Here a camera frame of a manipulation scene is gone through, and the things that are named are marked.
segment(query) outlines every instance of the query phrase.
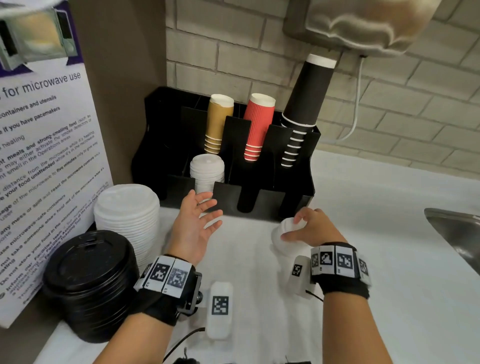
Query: microwave use sign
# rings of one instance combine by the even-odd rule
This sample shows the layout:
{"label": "microwave use sign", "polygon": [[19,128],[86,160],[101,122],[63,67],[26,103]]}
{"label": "microwave use sign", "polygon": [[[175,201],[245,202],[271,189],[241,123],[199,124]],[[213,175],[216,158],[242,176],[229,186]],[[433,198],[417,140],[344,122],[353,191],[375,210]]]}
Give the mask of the microwave use sign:
{"label": "microwave use sign", "polygon": [[0,20],[0,30],[0,327],[7,328],[41,288],[51,253],[93,223],[95,201],[112,180],[67,4]]}

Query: forearm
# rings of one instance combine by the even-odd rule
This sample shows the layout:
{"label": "forearm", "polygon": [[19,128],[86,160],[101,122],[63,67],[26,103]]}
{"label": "forearm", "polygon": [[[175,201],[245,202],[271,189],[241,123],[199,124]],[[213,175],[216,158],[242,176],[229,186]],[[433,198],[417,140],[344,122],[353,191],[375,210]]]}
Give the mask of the forearm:
{"label": "forearm", "polygon": [[128,316],[94,364],[159,364],[173,327],[145,314]]}
{"label": "forearm", "polygon": [[368,301],[354,294],[325,295],[324,364],[391,364]]}

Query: hand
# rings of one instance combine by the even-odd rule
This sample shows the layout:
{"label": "hand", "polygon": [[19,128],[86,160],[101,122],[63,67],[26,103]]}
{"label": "hand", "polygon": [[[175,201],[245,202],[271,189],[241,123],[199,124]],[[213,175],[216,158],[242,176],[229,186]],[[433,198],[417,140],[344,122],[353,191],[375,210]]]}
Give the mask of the hand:
{"label": "hand", "polygon": [[321,209],[317,208],[312,210],[311,208],[304,207],[297,212],[293,218],[293,223],[298,224],[302,219],[307,222],[307,225],[303,229],[282,234],[281,238],[283,241],[294,242],[300,240],[310,246],[319,246],[332,242],[347,243],[344,236],[340,234],[335,225]]}
{"label": "hand", "polygon": [[185,259],[196,266],[203,259],[210,236],[222,225],[222,220],[204,229],[213,219],[222,216],[223,211],[217,210],[200,217],[205,210],[216,205],[216,200],[203,200],[212,197],[211,192],[195,194],[188,192],[181,203],[180,212],[173,223],[172,238],[168,254]]}

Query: wristband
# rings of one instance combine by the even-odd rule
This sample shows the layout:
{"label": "wristband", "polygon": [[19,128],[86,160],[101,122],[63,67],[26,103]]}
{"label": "wristband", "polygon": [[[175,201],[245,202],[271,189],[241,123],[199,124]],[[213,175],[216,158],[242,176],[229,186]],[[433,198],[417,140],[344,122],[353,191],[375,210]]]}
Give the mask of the wristband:
{"label": "wristband", "polygon": [[343,242],[326,243],[312,248],[312,281],[324,295],[345,292],[370,297],[371,279],[365,259],[357,249]]}
{"label": "wristband", "polygon": [[135,284],[130,314],[144,313],[175,326],[180,313],[194,313],[202,275],[183,259],[162,255],[149,264]]}

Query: microwave picture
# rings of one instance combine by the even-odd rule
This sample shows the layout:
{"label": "microwave picture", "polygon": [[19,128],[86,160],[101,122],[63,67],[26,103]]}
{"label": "microwave picture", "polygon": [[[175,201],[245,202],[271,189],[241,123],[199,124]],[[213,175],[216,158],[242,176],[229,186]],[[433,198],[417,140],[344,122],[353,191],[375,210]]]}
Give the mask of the microwave picture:
{"label": "microwave picture", "polygon": [[28,62],[77,55],[66,11],[52,8],[0,20],[0,63],[6,71]]}

